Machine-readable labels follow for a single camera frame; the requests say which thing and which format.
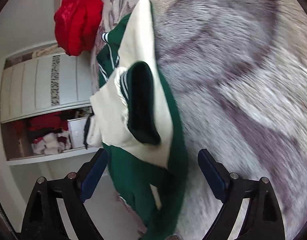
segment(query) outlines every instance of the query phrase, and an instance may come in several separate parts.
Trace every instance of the metal screw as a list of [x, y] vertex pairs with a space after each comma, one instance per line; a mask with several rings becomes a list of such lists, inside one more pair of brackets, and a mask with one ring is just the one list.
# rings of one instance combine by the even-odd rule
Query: metal screw
[[75, 172], [71, 172], [67, 175], [68, 179], [74, 179], [77, 176], [77, 174]]
[[262, 177], [261, 180], [263, 183], [266, 183], [266, 184], [269, 182], [269, 179], [267, 177]]
[[40, 177], [40, 178], [37, 179], [37, 182], [38, 182], [39, 184], [43, 183], [44, 181], [45, 181], [45, 178], [44, 178], [44, 177]]
[[239, 178], [239, 175], [235, 172], [230, 173], [230, 177], [232, 177], [233, 179], [237, 179]]

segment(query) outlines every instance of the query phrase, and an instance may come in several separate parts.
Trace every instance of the bed sheet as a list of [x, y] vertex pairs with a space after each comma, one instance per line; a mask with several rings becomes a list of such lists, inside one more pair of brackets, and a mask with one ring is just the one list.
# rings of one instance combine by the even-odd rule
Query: bed sheet
[[[138, 0], [103, 0], [92, 50], [93, 90], [101, 34]], [[268, 177], [286, 239], [307, 221], [307, 16], [296, 0], [151, 0], [156, 57], [177, 102], [190, 155], [176, 233], [201, 240], [221, 208], [197, 154], [207, 148], [228, 171]], [[230, 239], [239, 233], [244, 201]]]

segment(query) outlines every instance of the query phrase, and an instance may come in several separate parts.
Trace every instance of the fabric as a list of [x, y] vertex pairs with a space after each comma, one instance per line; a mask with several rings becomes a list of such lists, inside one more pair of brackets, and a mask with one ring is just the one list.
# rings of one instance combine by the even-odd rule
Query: fabric
[[[103, 0], [92, 50], [94, 92], [101, 35], [137, 1]], [[297, 0], [151, 1], [157, 62], [179, 108], [190, 160], [176, 234], [201, 240], [220, 211], [197, 165], [199, 150], [207, 148], [229, 171], [271, 180], [292, 240], [307, 220], [305, 12]]]
[[37, 131], [27, 131], [29, 141], [32, 143], [38, 143], [44, 139], [44, 136], [49, 133], [60, 133], [62, 131], [61, 128], [53, 129], [53, 128], [42, 128]]
[[59, 53], [59, 52], [63, 52], [64, 49], [60, 48], [58, 46], [58, 44], [52, 45], [50, 47], [47, 47], [45, 49], [37, 49], [32, 53], [31, 58], [37, 58], [37, 57], [42, 57], [42, 56], [46, 56], [46, 55], [50, 55], [50, 54], [54, 54], [54, 53]]
[[161, 142], [154, 123], [154, 83], [150, 67], [136, 62], [120, 77], [121, 92], [128, 105], [128, 130], [141, 143]]
[[[100, 83], [104, 84], [91, 97], [92, 108], [100, 127], [104, 148], [110, 155], [108, 168], [116, 190], [148, 227], [143, 239], [163, 240], [173, 233], [177, 223], [185, 190], [188, 160], [176, 104], [155, 62], [149, 0], [140, 0], [137, 3], [120, 36], [121, 43], [116, 43], [116, 48], [119, 48], [118, 67], [114, 65], [113, 70], [110, 59], [102, 61], [103, 57], [98, 57], [104, 72], [109, 69], [110, 73], [106, 73], [106, 82], [105, 79], [101, 80], [103, 73], [100, 74]], [[107, 43], [114, 44], [111, 33], [103, 35], [103, 38]], [[116, 55], [114, 49], [111, 46], [110, 48], [111, 55]], [[124, 74], [127, 78], [124, 83], [127, 93], [123, 92], [121, 85]], [[141, 82], [142, 78], [149, 83]], [[148, 100], [143, 100], [145, 94], [131, 93], [133, 88], [147, 92]], [[136, 106], [130, 112], [127, 101], [132, 102], [133, 99], [139, 99], [137, 104], [151, 110], [141, 112], [140, 107]], [[139, 133], [144, 129], [137, 124], [139, 120], [150, 124], [153, 120], [151, 128], [156, 128], [160, 143], [157, 140], [151, 141], [151, 144], [150, 141], [141, 143], [132, 135], [129, 127], [137, 128], [134, 132]], [[150, 132], [148, 138], [157, 139]]]
[[102, 87], [108, 77], [118, 66], [118, 49], [123, 38], [130, 15], [126, 15], [110, 33], [103, 33], [101, 39], [105, 42], [104, 48], [98, 53], [99, 87]]
[[70, 56], [91, 50], [101, 21], [101, 0], [63, 0], [54, 16], [55, 36]]
[[102, 148], [102, 138], [96, 117], [90, 117], [90, 126], [87, 133], [86, 143], [89, 146]]
[[55, 36], [58, 45], [67, 50], [69, 31], [73, 16], [79, 7], [86, 0], [62, 0], [60, 8], [54, 16]]
[[94, 116], [94, 113], [91, 113], [88, 115], [86, 123], [85, 123], [85, 127], [84, 127], [84, 146], [86, 149], [88, 149], [87, 136], [88, 136], [89, 129], [90, 129], [90, 118], [92, 116]]
[[53, 130], [63, 129], [68, 130], [67, 120], [62, 120], [58, 115], [61, 112], [54, 112], [51, 114], [44, 114], [30, 119], [29, 131], [39, 131], [43, 128], [49, 128]]
[[58, 154], [61, 151], [61, 145], [58, 142], [57, 135], [55, 133], [49, 133], [44, 136], [38, 143], [33, 144], [33, 152], [38, 155]]
[[60, 143], [60, 149], [62, 151], [72, 149], [71, 141], [69, 137], [70, 137], [69, 131], [63, 130], [62, 132], [57, 133], [57, 141]]

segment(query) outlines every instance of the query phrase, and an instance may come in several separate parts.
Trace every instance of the red cloth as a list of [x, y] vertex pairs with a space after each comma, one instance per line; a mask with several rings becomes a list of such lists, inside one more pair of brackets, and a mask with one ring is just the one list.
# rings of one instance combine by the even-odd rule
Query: red cloth
[[54, 16], [55, 36], [66, 54], [91, 50], [101, 21], [101, 0], [62, 0]]
[[52, 128], [57, 130], [62, 128], [65, 131], [68, 131], [68, 122], [67, 120], [61, 120], [58, 116], [61, 112], [55, 112], [51, 114], [44, 114], [37, 117], [34, 117], [30, 120], [30, 131], [39, 131], [43, 128]]
[[12, 122], [12, 125], [16, 131], [17, 134], [17, 138], [19, 139], [21, 136], [21, 133], [23, 132], [23, 130], [26, 128], [26, 124], [23, 120], [18, 120], [18, 121], [14, 121]]

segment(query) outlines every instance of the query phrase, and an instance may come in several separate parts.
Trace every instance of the black mount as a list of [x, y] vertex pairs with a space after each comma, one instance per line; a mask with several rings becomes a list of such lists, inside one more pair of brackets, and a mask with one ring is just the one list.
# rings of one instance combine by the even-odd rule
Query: black mount
[[[92, 196], [107, 163], [107, 152], [99, 149], [77, 173], [71, 172], [63, 179], [51, 181], [40, 177], [27, 204], [21, 239], [69, 240], [57, 204], [57, 198], [62, 198], [78, 239], [103, 240], [84, 207], [84, 201]], [[198, 163], [215, 197], [223, 203], [203, 240], [228, 239], [244, 198], [250, 198], [250, 201], [237, 239], [285, 239], [279, 204], [268, 178], [255, 181], [229, 173], [206, 149], [199, 152]]]

